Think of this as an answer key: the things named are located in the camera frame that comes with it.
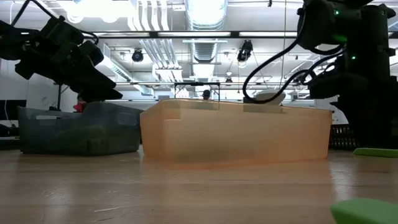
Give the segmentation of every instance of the table surface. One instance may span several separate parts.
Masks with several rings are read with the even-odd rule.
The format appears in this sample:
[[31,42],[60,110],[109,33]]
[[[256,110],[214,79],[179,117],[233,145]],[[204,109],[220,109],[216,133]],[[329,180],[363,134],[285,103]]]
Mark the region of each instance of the table surface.
[[136,153],[106,157],[0,151],[1,223],[334,223],[330,205],[398,202],[398,159],[354,157],[165,169]]

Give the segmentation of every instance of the orange plastic bin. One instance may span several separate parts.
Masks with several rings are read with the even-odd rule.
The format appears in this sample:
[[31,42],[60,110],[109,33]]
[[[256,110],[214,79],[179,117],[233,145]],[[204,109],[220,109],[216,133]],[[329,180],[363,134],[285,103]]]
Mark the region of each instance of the orange plastic bin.
[[144,155],[171,164],[257,164],[326,158],[331,112],[162,100],[141,113]]

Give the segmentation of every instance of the dark plastic bin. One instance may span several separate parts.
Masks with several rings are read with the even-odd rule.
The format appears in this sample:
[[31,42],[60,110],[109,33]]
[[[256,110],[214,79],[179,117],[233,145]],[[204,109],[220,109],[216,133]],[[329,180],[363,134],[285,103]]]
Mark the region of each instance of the dark plastic bin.
[[102,156],[139,148],[142,110],[94,102],[83,113],[19,108],[25,154]]

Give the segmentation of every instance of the ventilation duct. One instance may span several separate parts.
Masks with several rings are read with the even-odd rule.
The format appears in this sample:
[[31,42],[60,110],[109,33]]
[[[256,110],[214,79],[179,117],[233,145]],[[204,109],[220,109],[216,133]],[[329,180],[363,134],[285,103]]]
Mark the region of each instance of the ventilation duct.
[[[188,29],[222,30],[227,4],[227,0],[185,0]],[[197,62],[210,63],[216,57],[218,44],[193,43],[191,50]]]

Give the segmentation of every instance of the ceiling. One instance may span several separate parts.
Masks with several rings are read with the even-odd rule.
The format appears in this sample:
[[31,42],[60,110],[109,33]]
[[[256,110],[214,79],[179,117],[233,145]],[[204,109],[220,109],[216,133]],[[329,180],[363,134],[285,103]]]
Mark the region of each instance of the ceiling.
[[[68,0],[42,2],[47,8],[52,10],[52,13],[66,17],[67,12],[63,6],[64,2],[67,1]],[[272,7],[267,7],[267,1],[229,0],[224,30],[296,31],[297,20],[299,18],[296,15],[296,12],[302,5],[301,1],[288,0],[285,2],[273,0],[273,2]],[[10,13],[11,17],[14,17],[21,8],[22,3],[23,1],[0,1],[0,20],[9,22]],[[398,9],[397,0],[373,2],[373,4],[380,3],[385,3],[389,7],[393,7],[394,10]],[[122,9],[125,9],[125,6],[130,4],[130,2],[128,0],[120,0],[114,1],[112,4],[117,5],[118,9],[121,9],[122,11]],[[167,20],[169,27],[172,30],[186,30],[187,23],[185,19],[184,1],[168,0],[167,4]],[[46,14],[35,7],[34,4],[30,4],[16,26],[39,29],[45,25],[47,20],[48,16]],[[390,31],[398,30],[398,24],[397,27],[394,26],[395,22],[398,22],[398,16],[389,20]],[[103,22],[99,17],[85,17],[80,23],[73,25],[79,29],[93,32],[130,31],[126,17],[120,17],[114,23]],[[239,68],[236,60],[234,60],[236,58],[237,51],[242,45],[243,39],[228,39],[227,41],[227,43],[220,44],[214,61],[220,64],[215,65],[213,76],[209,81],[218,80],[220,82],[224,82],[227,77],[226,72],[231,72],[234,82],[243,82],[248,74],[250,74],[250,72],[252,72],[259,63],[264,62],[277,52],[286,48],[293,42],[293,39],[253,39],[252,44],[254,47],[254,53],[247,61],[247,65],[244,68]],[[144,60],[138,63],[134,63],[131,59],[134,49],[142,48],[138,39],[106,39],[104,40],[104,43],[111,49],[111,59],[117,61],[135,80],[140,82],[156,81],[152,76],[153,63],[148,55],[144,53]],[[173,46],[178,63],[182,67],[182,77],[185,80],[193,80],[195,78],[195,74],[192,72],[192,57],[189,44],[184,44],[182,39],[174,39]],[[390,40],[390,47],[398,48],[398,40]],[[317,59],[318,57],[316,55],[296,46],[289,54],[264,68],[261,73],[258,73],[251,81],[283,83],[284,80],[286,80],[287,75],[289,75],[293,69],[298,66],[308,68]],[[398,73],[398,67],[396,66],[398,64],[398,60],[397,63],[393,64],[392,74],[395,75]],[[120,77],[116,77],[112,71],[103,65],[98,66],[97,69],[117,82],[124,81]],[[129,87],[128,90],[137,91],[133,86]]]

